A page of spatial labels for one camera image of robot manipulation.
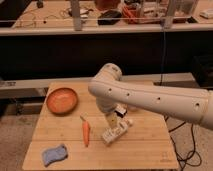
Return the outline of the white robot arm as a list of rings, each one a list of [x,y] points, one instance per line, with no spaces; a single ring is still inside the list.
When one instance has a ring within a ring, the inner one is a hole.
[[[107,63],[88,84],[88,91],[105,116],[112,115],[117,104],[123,103],[213,130],[213,91],[132,84],[121,78],[121,69]]]

